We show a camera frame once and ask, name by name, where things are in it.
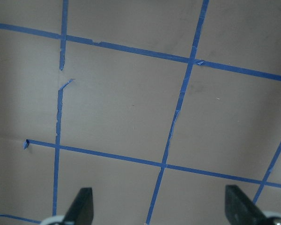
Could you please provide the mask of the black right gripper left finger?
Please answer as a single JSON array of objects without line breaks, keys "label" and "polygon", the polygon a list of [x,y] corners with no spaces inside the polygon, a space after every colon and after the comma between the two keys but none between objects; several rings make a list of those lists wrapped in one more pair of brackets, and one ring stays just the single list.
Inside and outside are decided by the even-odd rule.
[{"label": "black right gripper left finger", "polygon": [[65,215],[44,219],[42,225],[91,225],[94,219],[93,192],[90,187],[79,190]]}]

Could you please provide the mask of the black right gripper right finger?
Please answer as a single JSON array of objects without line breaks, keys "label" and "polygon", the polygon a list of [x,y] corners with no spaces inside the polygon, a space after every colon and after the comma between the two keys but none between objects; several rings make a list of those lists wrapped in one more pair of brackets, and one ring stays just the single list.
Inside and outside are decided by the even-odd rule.
[{"label": "black right gripper right finger", "polygon": [[281,214],[261,211],[237,185],[225,187],[225,216],[230,225],[281,225]]}]

